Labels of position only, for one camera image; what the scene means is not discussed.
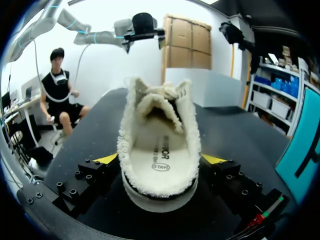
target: shoe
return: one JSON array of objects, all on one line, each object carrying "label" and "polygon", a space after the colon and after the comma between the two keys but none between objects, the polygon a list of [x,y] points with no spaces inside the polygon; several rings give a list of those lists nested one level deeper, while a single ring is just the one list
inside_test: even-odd
[{"label": "shoe", "polygon": [[137,206],[165,213],[185,205],[197,189],[201,152],[191,82],[150,87],[131,80],[117,152]]}]

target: black shorts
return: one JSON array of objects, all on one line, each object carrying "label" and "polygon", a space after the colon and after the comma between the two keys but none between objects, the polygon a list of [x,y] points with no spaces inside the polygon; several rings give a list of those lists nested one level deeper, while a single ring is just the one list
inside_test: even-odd
[{"label": "black shorts", "polygon": [[76,103],[76,104],[68,103],[67,105],[65,105],[59,109],[50,109],[50,107],[49,107],[48,113],[51,116],[54,116],[55,123],[60,124],[59,116],[62,112],[66,112],[67,114],[69,114],[70,122],[74,123],[75,121],[77,121],[79,119],[79,117],[80,117],[79,114],[80,114],[83,107],[84,106],[79,103]]}]

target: yellow triangle marker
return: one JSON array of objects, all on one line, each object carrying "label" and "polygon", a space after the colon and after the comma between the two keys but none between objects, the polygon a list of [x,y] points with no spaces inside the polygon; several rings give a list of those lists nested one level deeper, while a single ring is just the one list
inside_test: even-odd
[{"label": "yellow triangle marker", "polygon": [[210,155],[206,155],[206,154],[203,154],[201,153],[201,156],[207,160],[210,164],[217,164],[219,162],[226,162],[227,160],[224,160],[222,158],[217,158],[217,157],[214,157],[214,156],[210,156]]},{"label": "yellow triangle marker", "polygon": [[109,155],[109,156],[105,156],[105,157],[102,157],[102,158],[98,158],[98,159],[95,159],[95,160],[92,160],[92,161],[94,161],[94,162],[99,161],[102,164],[109,164],[109,163],[111,163],[112,160],[114,160],[117,157],[117,155],[118,155],[118,153],[116,152],[115,154],[112,154],[112,155]]}]

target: teal panel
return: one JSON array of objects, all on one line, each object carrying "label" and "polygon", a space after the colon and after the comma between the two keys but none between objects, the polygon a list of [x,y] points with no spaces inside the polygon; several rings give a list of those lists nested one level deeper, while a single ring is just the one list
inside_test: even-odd
[{"label": "teal panel", "polygon": [[[319,163],[314,163],[310,160],[302,174],[298,178],[295,176],[297,169],[305,159],[314,140],[319,119],[320,96],[314,91],[307,89],[295,134],[281,161],[275,168],[298,204],[303,201],[307,194],[319,165]],[[320,153],[320,142],[318,142],[315,151]]]}]

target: man's leg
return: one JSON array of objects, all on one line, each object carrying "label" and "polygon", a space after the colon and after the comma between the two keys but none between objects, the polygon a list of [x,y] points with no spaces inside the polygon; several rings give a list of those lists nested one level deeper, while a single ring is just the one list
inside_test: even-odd
[{"label": "man's leg", "polygon": [[81,109],[81,111],[79,113],[80,120],[83,119],[88,114],[89,111],[90,111],[90,107],[83,106],[83,108]]},{"label": "man's leg", "polygon": [[72,126],[69,114],[65,111],[61,112],[59,115],[59,121],[63,126],[63,131],[65,135],[69,136],[72,133]]}]

